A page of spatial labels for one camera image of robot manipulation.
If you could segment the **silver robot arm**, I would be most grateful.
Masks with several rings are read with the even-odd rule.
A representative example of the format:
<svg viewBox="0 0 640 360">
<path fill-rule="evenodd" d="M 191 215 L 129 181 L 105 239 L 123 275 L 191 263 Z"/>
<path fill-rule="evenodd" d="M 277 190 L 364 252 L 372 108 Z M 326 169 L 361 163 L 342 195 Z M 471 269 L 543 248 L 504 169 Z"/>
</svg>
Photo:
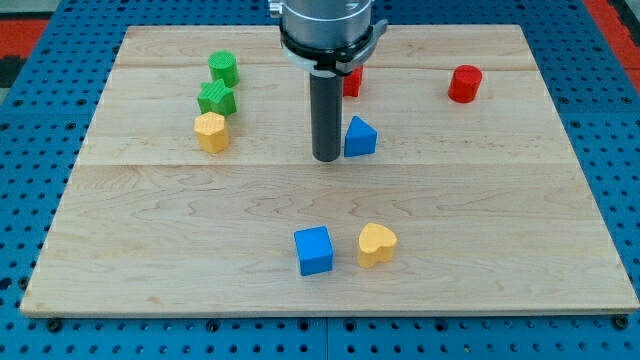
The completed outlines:
<svg viewBox="0 0 640 360">
<path fill-rule="evenodd" d="M 372 0 L 268 1 L 286 59 L 321 78 L 348 76 L 372 56 L 389 26 L 372 21 L 372 8 Z"/>
</svg>

